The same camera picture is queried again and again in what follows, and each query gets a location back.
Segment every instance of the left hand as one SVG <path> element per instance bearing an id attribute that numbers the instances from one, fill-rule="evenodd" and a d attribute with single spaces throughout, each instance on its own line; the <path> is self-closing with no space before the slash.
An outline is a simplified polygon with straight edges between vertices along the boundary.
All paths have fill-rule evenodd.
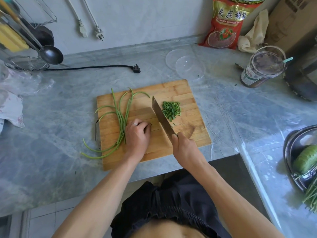
<path id="1" fill-rule="evenodd" d="M 150 123 L 144 122 L 141 119 L 129 122 L 125 128 L 126 154 L 135 157 L 139 162 L 149 146 L 150 135 Z"/>

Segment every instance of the metal ladle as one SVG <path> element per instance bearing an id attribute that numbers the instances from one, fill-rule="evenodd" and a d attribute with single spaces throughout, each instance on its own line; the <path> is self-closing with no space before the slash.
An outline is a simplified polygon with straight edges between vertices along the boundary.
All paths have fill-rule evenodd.
<path id="1" fill-rule="evenodd" d="M 42 44 L 37 40 L 37 38 L 31 33 L 31 31 L 24 25 L 21 19 L 15 14 L 15 12 L 9 7 L 9 5 L 4 1 L 0 0 L 0 5 L 8 12 L 12 19 L 20 25 L 20 27 L 34 40 L 34 42 L 40 47 L 40 50 L 36 48 L 40 57 L 47 63 L 58 65 L 64 60 L 62 52 L 51 45 L 42 46 Z"/>

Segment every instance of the knife blade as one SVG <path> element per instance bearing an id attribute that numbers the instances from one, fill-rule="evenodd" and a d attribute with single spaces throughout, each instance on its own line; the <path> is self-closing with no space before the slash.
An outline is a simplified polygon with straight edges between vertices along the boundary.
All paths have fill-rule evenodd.
<path id="1" fill-rule="evenodd" d="M 158 121 L 161 123 L 165 133 L 167 134 L 168 138 L 170 139 L 170 141 L 172 142 L 172 135 L 175 134 L 172 126 L 170 125 L 170 123 L 168 122 L 167 118 L 165 117 L 163 111 L 161 110 L 159 104 L 157 103 L 156 99 L 152 98 L 152 109 L 155 113 L 155 115 L 158 118 Z"/>

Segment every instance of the red snack bag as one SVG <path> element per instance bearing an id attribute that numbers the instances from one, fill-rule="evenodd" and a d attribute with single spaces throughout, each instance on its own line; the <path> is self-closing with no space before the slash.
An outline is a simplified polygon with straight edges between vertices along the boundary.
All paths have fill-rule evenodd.
<path id="1" fill-rule="evenodd" d="M 211 29 L 200 46 L 236 49 L 242 22 L 264 0 L 214 0 Z"/>

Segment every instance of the person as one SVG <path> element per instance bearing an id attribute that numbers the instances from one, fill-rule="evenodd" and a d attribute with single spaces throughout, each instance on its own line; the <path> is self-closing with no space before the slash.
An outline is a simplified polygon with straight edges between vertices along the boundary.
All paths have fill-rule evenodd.
<path id="1" fill-rule="evenodd" d="M 185 169 L 160 187 L 145 182 L 114 218 L 125 187 L 150 142 L 151 125 L 140 119 L 126 127 L 126 153 L 73 209 L 53 238 L 264 238 L 284 237 L 208 164 L 194 140 L 172 137 L 173 154 Z M 223 217 L 229 233 L 219 222 Z"/>

